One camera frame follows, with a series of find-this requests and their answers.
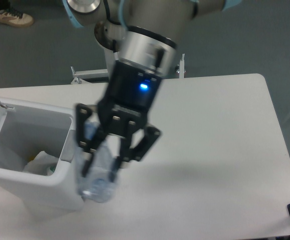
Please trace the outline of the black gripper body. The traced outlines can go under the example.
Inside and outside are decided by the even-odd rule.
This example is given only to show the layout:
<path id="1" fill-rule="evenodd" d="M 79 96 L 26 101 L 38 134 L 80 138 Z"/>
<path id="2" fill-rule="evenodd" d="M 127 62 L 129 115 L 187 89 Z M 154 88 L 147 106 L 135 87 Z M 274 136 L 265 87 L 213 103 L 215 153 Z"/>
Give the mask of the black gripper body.
<path id="1" fill-rule="evenodd" d="M 161 82 L 161 77 L 117 60 L 97 104 L 103 131 L 126 137 L 142 129 Z"/>

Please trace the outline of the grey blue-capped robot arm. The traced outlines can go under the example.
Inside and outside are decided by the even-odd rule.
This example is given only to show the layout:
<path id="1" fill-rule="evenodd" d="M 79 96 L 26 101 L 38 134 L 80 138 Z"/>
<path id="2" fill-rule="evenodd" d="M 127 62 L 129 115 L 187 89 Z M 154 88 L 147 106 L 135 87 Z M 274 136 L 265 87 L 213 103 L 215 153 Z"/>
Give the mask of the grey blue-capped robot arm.
<path id="1" fill-rule="evenodd" d="M 76 141 L 90 154 L 81 171 L 87 176 L 96 152 L 109 135 L 120 138 L 119 155 L 111 166 L 114 181 L 122 163 L 140 161 L 161 132 L 148 113 L 169 72 L 181 35 L 194 18 L 238 5 L 236 0 L 66 0 L 74 25 L 109 21 L 125 37 L 114 43 L 118 59 L 96 105 L 76 105 Z"/>

